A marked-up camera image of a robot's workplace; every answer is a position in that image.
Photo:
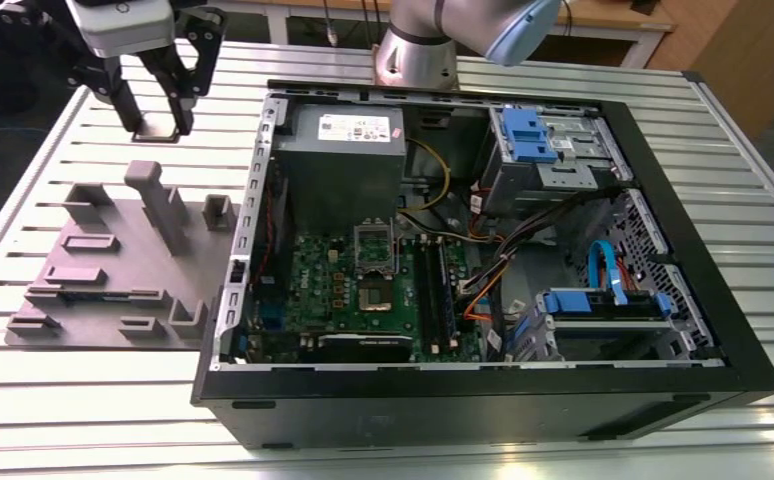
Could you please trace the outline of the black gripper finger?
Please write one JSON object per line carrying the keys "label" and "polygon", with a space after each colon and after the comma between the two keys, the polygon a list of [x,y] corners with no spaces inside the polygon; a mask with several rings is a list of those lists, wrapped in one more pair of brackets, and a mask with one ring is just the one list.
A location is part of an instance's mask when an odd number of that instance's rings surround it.
{"label": "black gripper finger", "polygon": [[[221,42],[226,30],[226,14],[206,6],[173,9],[166,44],[140,53],[141,63],[153,75],[165,94],[172,115],[166,136],[189,135],[192,109],[198,97],[208,95]],[[180,32],[196,52],[192,67],[182,63],[174,46]]]}
{"label": "black gripper finger", "polygon": [[120,59],[100,58],[92,53],[82,53],[72,68],[70,77],[113,108],[122,128],[136,133],[142,116],[128,82],[121,76]]}

